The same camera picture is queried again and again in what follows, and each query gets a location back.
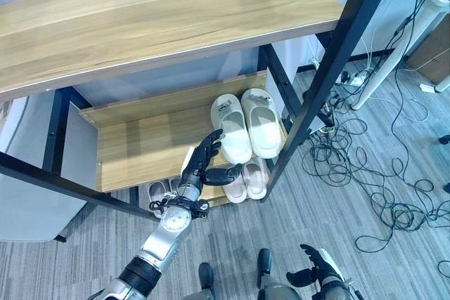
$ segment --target power strip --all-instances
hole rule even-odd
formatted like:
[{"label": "power strip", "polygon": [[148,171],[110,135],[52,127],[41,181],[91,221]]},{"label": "power strip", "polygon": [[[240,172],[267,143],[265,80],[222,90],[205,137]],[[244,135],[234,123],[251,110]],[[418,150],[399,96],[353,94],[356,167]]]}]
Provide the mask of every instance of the power strip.
[{"label": "power strip", "polygon": [[352,80],[350,82],[348,82],[348,81],[342,82],[342,73],[341,73],[341,74],[339,74],[339,77],[336,80],[336,84],[346,84],[348,86],[360,87],[366,80],[367,75],[365,75],[365,74],[357,75],[357,74],[358,73],[353,74],[353,76],[351,77]]}]

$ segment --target shelf post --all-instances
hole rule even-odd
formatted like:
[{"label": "shelf post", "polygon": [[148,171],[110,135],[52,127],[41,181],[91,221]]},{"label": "shelf post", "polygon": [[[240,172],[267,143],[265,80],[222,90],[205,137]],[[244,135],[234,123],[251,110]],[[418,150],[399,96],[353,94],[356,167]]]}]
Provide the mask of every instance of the shelf post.
[{"label": "shelf post", "polygon": [[345,63],[349,60],[354,47],[364,33],[380,1],[347,0],[339,22],[336,25],[333,37],[304,98],[304,102],[298,114],[293,118],[293,126],[278,156],[275,167],[271,172],[269,182],[267,183],[267,194],[261,200],[262,202],[265,202],[270,196],[271,191],[274,189],[276,182],[283,173],[297,146],[307,139],[309,125],[319,113],[326,96],[330,93]]},{"label": "shelf post", "polygon": [[111,197],[109,194],[100,193],[83,185],[69,181],[57,174],[35,167],[10,155],[0,152],[0,174],[4,174],[21,181],[62,193],[71,197],[85,200],[90,203],[109,207],[118,211],[133,214],[135,216],[159,221],[155,215],[145,209],[123,202]]}]

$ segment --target white table leg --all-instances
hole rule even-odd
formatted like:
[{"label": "white table leg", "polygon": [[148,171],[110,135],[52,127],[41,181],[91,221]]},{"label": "white table leg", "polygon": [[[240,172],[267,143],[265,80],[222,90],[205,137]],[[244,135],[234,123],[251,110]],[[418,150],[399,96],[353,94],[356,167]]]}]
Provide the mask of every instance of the white table leg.
[{"label": "white table leg", "polygon": [[449,87],[450,87],[450,76],[446,77],[438,85],[436,85],[435,91],[438,92],[445,91]]},{"label": "white table leg", "polygon": [[[411,39],[411,43],[409,44],[408,49],[410,49],[415,42],[419,39],[419,37],[425,32],[430,23],[439,15],[439,10],[436,6],[428,6],[424,5],[424,9],[421,10],[421,14],[416,17],[414,23],[414,32],[413,37]],[[400,62],[401,57],[403,56],[403,52],[405,51],[406,45],[408,44],[409,37],[411,35],[412,24],[409,23],[405,32],[403,33],[403,37],[400,39],[397,47],[391,53],[389,58],[382,64],[381,68],[376,72],[376,74],[372,74],[370,81],[368,82],[366,88],[361,93],[361,97],[355,105],[352,106],[352,109],[358,110],[362,107],[362,105],[371,97],[372,93],[378,88],[378,86],[383,82],[383,80],[389,75],[389,73],[397,66]]]}]

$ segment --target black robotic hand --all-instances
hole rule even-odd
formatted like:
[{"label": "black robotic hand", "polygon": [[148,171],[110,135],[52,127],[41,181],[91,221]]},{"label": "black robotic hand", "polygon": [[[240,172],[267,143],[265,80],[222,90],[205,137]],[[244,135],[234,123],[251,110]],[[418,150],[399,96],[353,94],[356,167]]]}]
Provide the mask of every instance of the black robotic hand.
[{"label": "black robotic hand", "polygon": [[213,131],[194,150],[188,165],[181,175],[180,186],[192,184],[201,192],[203,183],[208,185],[226,185],[239,177],[242,170],[241,164],[237,164],[229,169],[207,169],[211,159],[219,153],[221,143],[217,141],[222,133],[222,129]]},{"label": "black robotic hand", "polygon": [[321,291],[312,296],[313,300],[350,300],[352,295],[348,286],[339,273],[325,260],[327,257],[325,256],[324,259],[319,251],[309,245],[301,244],[300,247],[309,256],[309,260],[312,261],[314,267],[299,270],[296,273],[286,273],[290,284],[296,287],[304,287],[318,280]]},{"label": "black robotic hand", "polygon": [[343,281],[335,269],[323,260],[319,251],[306,244],[301,244],[300,247],[309,256],[309,260],[312,261],[314,267],[299,270],[296,273],[286,273],[286,277],[292,286],[305,287],[316,282],[316,280],[322,285],[323,280],[328,277],[335,277]]}]

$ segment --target wooden back panel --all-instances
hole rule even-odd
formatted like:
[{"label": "wooden back panel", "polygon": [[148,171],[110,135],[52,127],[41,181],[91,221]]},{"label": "wooden back panel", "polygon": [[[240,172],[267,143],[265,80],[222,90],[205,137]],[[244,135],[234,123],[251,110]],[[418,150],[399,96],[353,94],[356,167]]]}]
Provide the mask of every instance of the wooden back panel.
[{"label": "wooden back panel", "polygon": [[263,89],[266,84],[266,77],[267,72],[261,71],[148,98],[88,108],[82,110],[80,114],[86,121],[99,129],[114,124],[211,105],[217,96],[225,93],[239,96],[250,88]]}]

